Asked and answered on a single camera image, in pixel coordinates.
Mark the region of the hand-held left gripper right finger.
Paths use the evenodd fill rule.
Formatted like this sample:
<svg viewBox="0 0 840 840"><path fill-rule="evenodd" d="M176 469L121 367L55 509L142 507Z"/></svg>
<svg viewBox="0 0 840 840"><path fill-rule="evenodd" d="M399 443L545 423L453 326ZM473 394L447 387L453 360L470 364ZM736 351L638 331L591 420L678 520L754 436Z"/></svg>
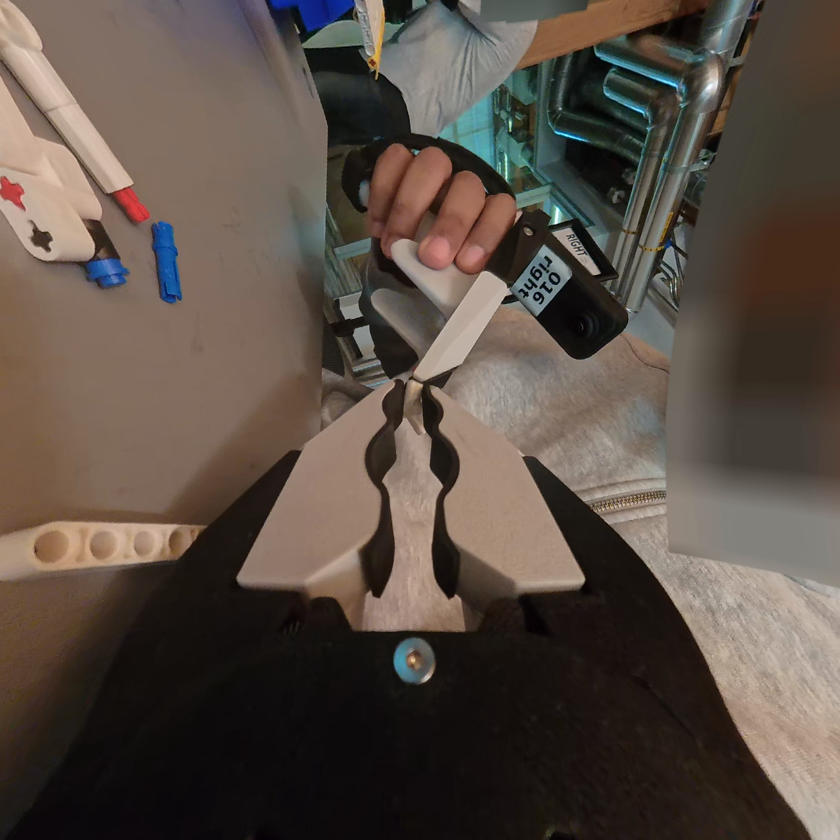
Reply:
<svg viewBox="0 0 840 840"><path fill-rule="evenodd" d="M579 591L584 573L517 447L436 386L423 387L422 406L440 483L434 576L465 620L524 595Z"/></svg>

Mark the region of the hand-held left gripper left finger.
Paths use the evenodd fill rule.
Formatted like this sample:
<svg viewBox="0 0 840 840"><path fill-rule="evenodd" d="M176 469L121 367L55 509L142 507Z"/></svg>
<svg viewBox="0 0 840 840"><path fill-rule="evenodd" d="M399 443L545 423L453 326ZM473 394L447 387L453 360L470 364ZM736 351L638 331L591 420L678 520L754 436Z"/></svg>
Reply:
<svg viewBox="0 0 840 840"><path fill-rule="evenodd" d="M363 626L366 596L381 596L392 573L384 477L404 401L404 381L385 383L304 446L238 573L241 587L332 598L352 628Z"/></svg>

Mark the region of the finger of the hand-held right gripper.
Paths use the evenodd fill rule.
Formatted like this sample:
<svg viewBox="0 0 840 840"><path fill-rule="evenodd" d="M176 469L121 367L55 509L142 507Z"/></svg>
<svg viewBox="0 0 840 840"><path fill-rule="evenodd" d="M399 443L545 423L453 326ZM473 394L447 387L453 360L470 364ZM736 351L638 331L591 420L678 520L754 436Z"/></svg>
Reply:
<svg viewBox="0 0 840 840"><path fill-rule="evenodd" d="M491 272L479 274L417 363L413 380L430 382L462 365L507 294L503 280Z"/></svg>

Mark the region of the blue lego pin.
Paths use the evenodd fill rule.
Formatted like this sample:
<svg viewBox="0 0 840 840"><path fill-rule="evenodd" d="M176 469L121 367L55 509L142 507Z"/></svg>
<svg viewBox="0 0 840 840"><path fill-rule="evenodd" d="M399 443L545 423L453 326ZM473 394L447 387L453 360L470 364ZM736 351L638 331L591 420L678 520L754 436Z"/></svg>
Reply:
<svg viewBox="0 0 840 840"><path fill-rule="evenodd" d="M152 249L160 298L174 304L182 301L182 285L177 265L178 250L175 246L174 228L160 221L152 224Z"/></svg>

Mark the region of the white lego arm assembly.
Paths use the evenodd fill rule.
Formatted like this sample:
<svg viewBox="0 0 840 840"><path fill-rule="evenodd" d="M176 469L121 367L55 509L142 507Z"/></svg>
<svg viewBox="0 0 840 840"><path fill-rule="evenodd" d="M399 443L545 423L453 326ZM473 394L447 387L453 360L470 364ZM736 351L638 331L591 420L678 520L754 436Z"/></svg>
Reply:
<svg viewBox="0 0 840 840"><path fill-rule="evenodd" d="M38 260L79 264L101 289L124 285L129 271L102 224L88 177L133 224L150 213L133 180L50 64L41 38L12 2L1 2L1 58L58 132L37 136L1 85L1 210L21 245Z"/></svg>

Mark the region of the white five-hole lego beam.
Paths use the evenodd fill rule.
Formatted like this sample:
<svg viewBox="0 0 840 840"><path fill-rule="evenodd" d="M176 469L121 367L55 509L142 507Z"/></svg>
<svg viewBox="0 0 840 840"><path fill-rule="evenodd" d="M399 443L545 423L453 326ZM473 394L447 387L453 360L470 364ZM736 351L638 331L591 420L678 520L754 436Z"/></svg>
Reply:
<svg viewBox="0 0 840 840"><path fill-rule="evenodd" d="M134 568L180 559L204 526L52 521L1 538L1 581Z"/></svg>

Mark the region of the person's right hand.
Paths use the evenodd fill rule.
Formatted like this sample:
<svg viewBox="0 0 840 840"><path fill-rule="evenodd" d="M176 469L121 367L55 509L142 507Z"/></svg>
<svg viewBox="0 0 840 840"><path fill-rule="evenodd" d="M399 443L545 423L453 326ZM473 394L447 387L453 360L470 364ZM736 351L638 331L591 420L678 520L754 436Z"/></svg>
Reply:
<svg viewBox="0 0 840 840"><path fill-rule="evenodd" d="M427 214L434 221L418 240L418 260L432 270L455 265L475 275L516 223L518 209L508 194L489 195L476 174L454 173L442 150L413 154L394 143L379 157L371 182L366 222L373 250L391 259L396 241L417 239Z"/></svg>

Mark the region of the person's grey hoodie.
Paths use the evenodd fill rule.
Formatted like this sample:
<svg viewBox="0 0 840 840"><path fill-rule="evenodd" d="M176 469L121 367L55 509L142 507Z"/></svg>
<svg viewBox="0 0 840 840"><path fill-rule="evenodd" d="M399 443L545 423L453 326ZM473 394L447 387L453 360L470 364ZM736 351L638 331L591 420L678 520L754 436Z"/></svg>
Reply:
<svg viewBox="0 0 840 840"><path fill-rule="evenodd" d="M446 393L535 456L643 560L683 616L654 665L687 665L677 701L712 710L770 783L757 838L838 838L838 589L669 550L665 416L670 358L625 332L589 360L500 310Z"/></svg>

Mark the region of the silver metal pipes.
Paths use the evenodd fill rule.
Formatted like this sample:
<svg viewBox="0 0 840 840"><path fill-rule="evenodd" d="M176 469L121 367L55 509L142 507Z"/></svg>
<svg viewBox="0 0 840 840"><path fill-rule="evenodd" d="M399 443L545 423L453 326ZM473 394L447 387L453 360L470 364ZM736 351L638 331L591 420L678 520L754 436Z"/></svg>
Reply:
<svg viewBox="0 0 840 840"><path fill-rule="evenodd" d="M697 45L633 34L594 48L609 66L602 98L616 116L571 106L575 57L559 59L547 107L551 130L568 140L618 154L635 164L616 240L611 293L628 312L641 310L676 222L701 149L717 117L727 78L753 2L711 2Z"/></svg>

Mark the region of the blue plastic bin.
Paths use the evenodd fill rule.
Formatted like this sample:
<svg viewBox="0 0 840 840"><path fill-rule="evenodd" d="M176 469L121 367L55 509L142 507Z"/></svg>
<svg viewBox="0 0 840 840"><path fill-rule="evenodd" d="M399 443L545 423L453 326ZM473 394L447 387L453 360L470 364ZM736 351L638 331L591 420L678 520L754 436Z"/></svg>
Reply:
<svg viewBox="0 0 840 840"><path fill-rule="evenodd" d="M310 32L324 28L352 15L354 1L268 1L273 10L289 10L296 20Z"/></svg>

